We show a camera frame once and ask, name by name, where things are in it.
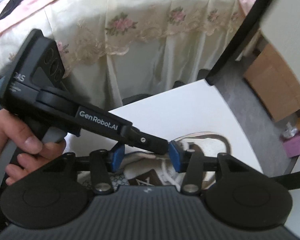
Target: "gray handle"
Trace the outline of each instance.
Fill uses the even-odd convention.
[[[66,132],[63,130],[56,128],[56,127],[50,127],[47,132],[45,133],[44,137],[42,138],[42,143],[48,143],[48,142],[55,142],[58,143],[62,141],[62,139],[67,135]],[[5,145],[1,156],[0,156],[0,187],[5,182],[5,179],[7,177],[5,168],[6,166],[11,163],[11,160],[17,158],[17,155],[22,153],[21,149],[17,147],[17,145],[9,140],[7,144]]]

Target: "camera lens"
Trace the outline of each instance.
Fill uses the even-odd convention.
[[[50,62],[50,60],[52,59],[53,56],[53,49],[48,49],[48,51],[46,52],[46,55],[44,56],[44,62],[45,64],[48,64]]]
[[[55,58],[52,61],[51,66],[50,66],[50,70],[49,70],[50,75],[53,75],[56,72],[58,65],[59,65],[58,59]]]
[[[59,79],[61,79],[61,70],[59,69],[58,72],[56,73],[56,76],[54,77],[55,81],[58,81]]]

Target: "ribbed gray surface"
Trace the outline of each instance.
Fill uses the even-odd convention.
[[[79,218],[61,227],[28,230],[15,225],[2,240],[296,240],[284,227],[263,232],[233,229],[213,218],[197,197],[174,186],[121,186],[95,197]]]

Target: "white tabletop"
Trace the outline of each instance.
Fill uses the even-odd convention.
[[[110,111],[133,126],[158,137],[174,140],[195,132],[214,132],[226,137],[232,154],[262,172],[251,145],[227,103],[214,86],[200,80]],[[81,136],[66,136],[66,151],[77,156],[110,149],[116,142],[82,130]]]

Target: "gray floor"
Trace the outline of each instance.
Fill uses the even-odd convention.
[[[274,123],[259,98],[243,80],[245,70],[254,57],[243,58],[240,62],[229,62],[221,71],[216,87],[234,113],[267,176],[285,173],[291,159],[287,157],[280,134],[288,121],[294,122],[296,114]],[[199,73],[198,79],[204,78]]]

